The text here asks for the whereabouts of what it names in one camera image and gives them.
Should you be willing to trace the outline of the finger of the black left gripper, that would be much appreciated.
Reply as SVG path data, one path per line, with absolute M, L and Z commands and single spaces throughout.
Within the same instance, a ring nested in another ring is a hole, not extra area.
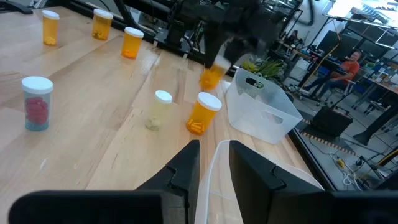
M 205 68 L 211 68 L 223 43 L 223 34 L 205 32 Z
M 258 40 L 255 38 L 240 39 L 233 37 L 229 43 L 229 62 L 234 65 L 244 54 L 257 49 Z

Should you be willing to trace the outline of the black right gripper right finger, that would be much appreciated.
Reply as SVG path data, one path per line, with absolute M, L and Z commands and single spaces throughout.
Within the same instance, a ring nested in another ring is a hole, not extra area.
M 229 166 L 244 224 L 398 224 L 396 191 L 324 191 L 239 141 Z

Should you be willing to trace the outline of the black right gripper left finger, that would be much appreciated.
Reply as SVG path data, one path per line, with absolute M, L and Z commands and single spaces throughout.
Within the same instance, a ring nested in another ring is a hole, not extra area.
M 43 190 L 17 199 L 8 224 L 193 224 L 200 142 L 190 141 L 134 190 Z

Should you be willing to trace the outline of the orange pill bottle white cap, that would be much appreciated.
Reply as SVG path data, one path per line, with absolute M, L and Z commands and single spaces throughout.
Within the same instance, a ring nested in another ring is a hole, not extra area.
M 221 55 L 217 55 L 213 65 L 210 68 L 204 69 L 203 75 L 200 78 L 201 88 L 204 90 L 215 89 L 230 67 L 231 62 L 229 60 Z
M 107 40 L 113 21 L 113 15 L 102 9 L 94 9 L 93 13 L 92 36 L 98 40 Z
M 141 30 L 133 27 L 126 27 L 124 29 L 124 41 L 121 55 L 126 58 L 135 59 L 143 37 L 144 33 Z
M 49 10 L 43 10 L 43 43 L 45 45 L 57 44 L 59 14 Z

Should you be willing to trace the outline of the orange bottle with oblong pills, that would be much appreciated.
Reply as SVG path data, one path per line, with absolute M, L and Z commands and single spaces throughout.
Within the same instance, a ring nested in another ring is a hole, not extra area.
M 196 135 L 203 135 L 221 107 L 222 102 L 216 96 L 200 92 L 186 123 L 187 130 Z

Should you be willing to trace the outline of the small pale green pill bottle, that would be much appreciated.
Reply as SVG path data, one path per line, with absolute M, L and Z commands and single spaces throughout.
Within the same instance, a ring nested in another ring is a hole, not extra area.
M 154 101 L 146 118 L 146 128 L 158 131 L 165 120 L 167 112 L 172 104 L 172 95 L 164 90 L 156 90 Z

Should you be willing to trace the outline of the blue bottle with pink pills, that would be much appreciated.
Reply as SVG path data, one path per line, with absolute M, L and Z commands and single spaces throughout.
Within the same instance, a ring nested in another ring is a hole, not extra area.
M 25 128 L 44 131 L 49 126 L 53 82 L 48 78 L 29 76 L 21 80 L 24 92 Z

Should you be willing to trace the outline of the clear plastic bin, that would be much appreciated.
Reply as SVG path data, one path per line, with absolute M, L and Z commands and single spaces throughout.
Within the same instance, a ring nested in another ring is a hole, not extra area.
M 226 93 L 233 128 L 270 144 L 278 143 L 303 120 L 277 84 L 238 68 Z

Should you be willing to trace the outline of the green potted plant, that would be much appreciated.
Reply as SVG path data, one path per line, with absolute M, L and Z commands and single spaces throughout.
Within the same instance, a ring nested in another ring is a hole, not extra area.
M 283 69 L 283 65 L 283 61 L 278 59 L 251 55 L 242 62 L 240 67 L 262 78 L 270 79 L 279 76 L 279 73 Z

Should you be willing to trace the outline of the orange-striped black floor mat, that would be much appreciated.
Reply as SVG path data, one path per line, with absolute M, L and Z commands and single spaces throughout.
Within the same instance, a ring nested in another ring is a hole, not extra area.
M 296 125 L 296 128 L 300 134 L 311 140 L 317 141 L 351 156 L 359 157 L 344 139 L 333 138 L 327 134 L 318 132 L 316 129 L 311 127 L 310 122 L 306 119 L 303 119 L 301 122 L 299 122 L 299 124 Z

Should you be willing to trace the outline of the black monitor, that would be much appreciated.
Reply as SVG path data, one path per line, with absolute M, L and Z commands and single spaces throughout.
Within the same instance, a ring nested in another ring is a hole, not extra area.
M 317 49 L 331 54 L 334 58 L 344 59 L 353 53 L 353 49 L 358 42 L 358 39 L 345 34 L 337 35 L 336 32 L 329 30 L 318 44 Z
M 371 55 L 372 58 L 392 58 L 395 54 L 398 54 L 398 39 L 394 42 L 379 41 L 378 44 L 375 42 L 363 39 L 358 43 L 358 49 Z

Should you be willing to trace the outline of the black floor box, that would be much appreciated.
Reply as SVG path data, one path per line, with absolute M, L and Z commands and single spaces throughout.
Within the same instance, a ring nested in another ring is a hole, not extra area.
M 310 125 L 329 136 L 339 137 L 353 122 L 353 118 L 328 106 L 322 107 L 312 118 Z

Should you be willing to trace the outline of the person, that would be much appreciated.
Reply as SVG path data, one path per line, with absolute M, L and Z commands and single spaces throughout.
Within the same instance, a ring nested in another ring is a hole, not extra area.
M 317 78 L 313 83 L 303 89 L 309 91 L 315 86 L 323 85 L 319 94 L 315 97 L 320 99 L 330 88 L 345 88 L 348 84 L 348 80 L 352 80 L 357 74 L 360 68 L 358 60 L 362 54 L 363 52 L 361 50 L 357 50 L 351 54 L 348 60 L 340 65 L 341 69 L 345 72 L 344 75 L 333 72 L 329 77 Z

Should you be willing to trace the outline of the black desk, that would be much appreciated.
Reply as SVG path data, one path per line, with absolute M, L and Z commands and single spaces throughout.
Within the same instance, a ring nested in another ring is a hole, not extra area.
M 377 86 L 382 86 L 396 96 L 394 102 L 392 103 L 392 106 L 390 106 L 385 112 L 383 112 L 382 115 L 380 115 L 372 124 L 370 124 L 365 131 L 353 136 L 355 140 L 357 140 L 361 144 L 364 144 L 365 146 L 368 145 L 371 136 L 377 130 L 381 129 L 390 119 L 398 114 L 398 87 L 394 87 L 394 83 L 391 83 L 390 81 L 377 82 L 373 79 L 370 80 Z

